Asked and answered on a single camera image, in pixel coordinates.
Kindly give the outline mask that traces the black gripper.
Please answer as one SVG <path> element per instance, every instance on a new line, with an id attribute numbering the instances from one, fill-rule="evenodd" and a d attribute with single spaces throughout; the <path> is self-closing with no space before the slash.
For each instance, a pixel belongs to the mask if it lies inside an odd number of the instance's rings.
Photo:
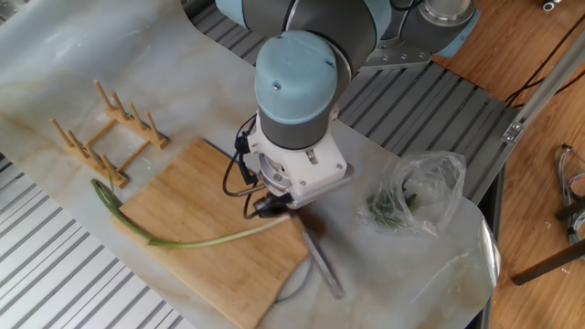
<path id="1" fill-rule="evenodd" d="M 287 205 L 293 202 L 293 198 L 290 193 L 281 196 L 268 193 L 263 202 L 258 201 L 253 205 L 255 214 L 260 218 L 277 218 L 290 210 Z"/>

